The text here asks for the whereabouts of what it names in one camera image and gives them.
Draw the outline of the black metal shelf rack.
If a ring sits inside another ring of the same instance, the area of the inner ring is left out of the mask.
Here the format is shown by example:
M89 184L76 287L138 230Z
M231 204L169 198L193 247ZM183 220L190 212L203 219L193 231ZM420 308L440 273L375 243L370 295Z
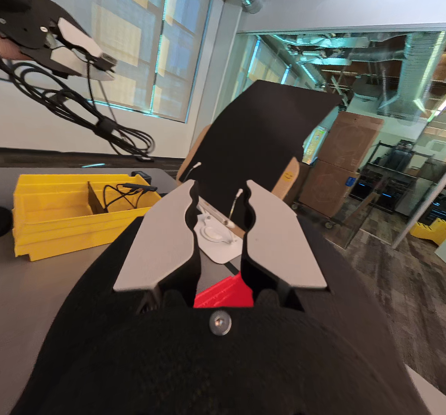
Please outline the black metal shelf rack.
M411 217L444 174L445 161L432 150L406 139L395 145L380 140L360 168L360 177L349 196L363 201L376 193L378 198L372 206Z

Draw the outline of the white clip rail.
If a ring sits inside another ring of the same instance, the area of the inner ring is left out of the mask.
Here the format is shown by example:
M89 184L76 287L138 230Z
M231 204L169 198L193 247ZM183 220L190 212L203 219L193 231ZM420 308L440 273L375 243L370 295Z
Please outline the white clip rail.
M197 208L204 214L209 214L212 217L214 217L217 221L219 221L221 224L226 226L229 229L234 229L236 225L226 216L221 214L219 211L217 211L214 207L209 205L207 202L203 200L199 200Z

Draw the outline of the yellow plastic bin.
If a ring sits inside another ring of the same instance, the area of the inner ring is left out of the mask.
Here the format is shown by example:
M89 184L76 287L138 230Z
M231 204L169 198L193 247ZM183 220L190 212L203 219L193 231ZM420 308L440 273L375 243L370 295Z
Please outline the yellow plastic bin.
M87 182L107 211L93 215ZM21 174L13 194L16 257L30 261L111 244L159 200L156 192L129 193L123 183L147 185L128 174Z

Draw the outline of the window with white blind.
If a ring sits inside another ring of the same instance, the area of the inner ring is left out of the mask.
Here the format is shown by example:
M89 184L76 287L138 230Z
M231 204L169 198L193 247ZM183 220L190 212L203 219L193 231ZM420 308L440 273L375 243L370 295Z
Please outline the window with white blind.
M118 63L119 108L187 122L212 0L52 0Z
M326 91L326 81L312 64L294 63L284 49L268 45L261 36L236 34L220 93L220 110L257 80Z

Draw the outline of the red plastic bin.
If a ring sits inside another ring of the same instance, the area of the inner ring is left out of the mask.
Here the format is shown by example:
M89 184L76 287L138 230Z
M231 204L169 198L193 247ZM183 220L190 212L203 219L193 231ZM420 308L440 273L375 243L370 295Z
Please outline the red plastic bin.
M194 308L251 308L253 291L245 284L239 272L198 293Z

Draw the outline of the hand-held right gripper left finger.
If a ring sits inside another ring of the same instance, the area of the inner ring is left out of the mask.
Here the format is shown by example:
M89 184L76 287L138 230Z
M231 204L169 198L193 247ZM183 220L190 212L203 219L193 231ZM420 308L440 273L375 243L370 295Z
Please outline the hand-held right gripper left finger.
M198 201L198 183L187 180L144 215L113 285L115 292L148 291L160 303L166 291L175 290L193 307L202 272L194 231Z

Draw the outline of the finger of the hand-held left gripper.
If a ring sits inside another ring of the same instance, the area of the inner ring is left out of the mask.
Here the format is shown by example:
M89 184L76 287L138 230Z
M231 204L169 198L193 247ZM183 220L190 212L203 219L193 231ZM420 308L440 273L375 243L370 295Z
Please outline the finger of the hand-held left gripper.
M102 56L103 51L99 45L63 17L58 21L58 32L59 40L68 48L79 50L95 59Z
M50 60L56 62L66 69L75 73L75 76L87 78L87 60L81 59L80 56L66 47L59 47L51 51Z

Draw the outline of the person's left hand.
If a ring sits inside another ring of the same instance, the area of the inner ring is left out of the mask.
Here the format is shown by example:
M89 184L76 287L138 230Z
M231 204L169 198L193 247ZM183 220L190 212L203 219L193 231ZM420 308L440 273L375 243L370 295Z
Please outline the person's left hand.
M17 44L7 38L0 38L0 57L12 61L32 61L32 58L23 54Z

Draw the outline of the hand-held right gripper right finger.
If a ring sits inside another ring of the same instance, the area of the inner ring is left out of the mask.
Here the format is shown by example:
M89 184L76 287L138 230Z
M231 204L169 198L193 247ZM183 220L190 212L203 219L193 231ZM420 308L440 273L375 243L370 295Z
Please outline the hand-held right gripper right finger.
M253 180L243 189L241 277L256 302L276 293L279 305L302 307L298 292L326 292L328 284L296 214Z

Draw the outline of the black wheeled dolly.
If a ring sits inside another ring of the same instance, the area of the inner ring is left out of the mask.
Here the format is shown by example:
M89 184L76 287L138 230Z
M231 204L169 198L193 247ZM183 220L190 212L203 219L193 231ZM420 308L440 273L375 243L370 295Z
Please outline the black wheeled dolly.
M328 217L325 214L312 209L311 207L304 205L300 202L294 202L291 205L291 209L295 212L298 217L304 217L310 222L323 225L326 229L332 229L336 226L342 227L343 221L339 218Z

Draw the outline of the brown cardboard divider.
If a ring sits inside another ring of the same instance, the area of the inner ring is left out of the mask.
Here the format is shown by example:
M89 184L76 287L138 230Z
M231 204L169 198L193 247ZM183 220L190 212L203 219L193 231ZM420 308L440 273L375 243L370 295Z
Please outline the brown cardboard divider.
M87 201L93 215L105 214L107 212L101 205L90 182L87 182Z

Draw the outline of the black fabric pad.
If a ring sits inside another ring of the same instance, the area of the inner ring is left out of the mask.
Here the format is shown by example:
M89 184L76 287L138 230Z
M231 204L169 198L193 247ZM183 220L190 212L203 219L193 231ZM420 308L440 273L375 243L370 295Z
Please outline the black fabric pad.
M0 237L8 234L13 228L12 211L1 206L0 207Z

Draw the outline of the black backdrop board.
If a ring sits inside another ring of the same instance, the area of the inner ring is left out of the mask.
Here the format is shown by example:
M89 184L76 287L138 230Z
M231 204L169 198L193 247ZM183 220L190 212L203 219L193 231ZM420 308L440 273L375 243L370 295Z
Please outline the black backdrop board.
M341 102L338 94L257 80L202 130L177 183L201 162L188 179L197 181L200 198L226 217L247 180L284 200L298 178L304 141ZM295 173L293 183L281 180L285 171ZM231 221L246 230L243 195Z

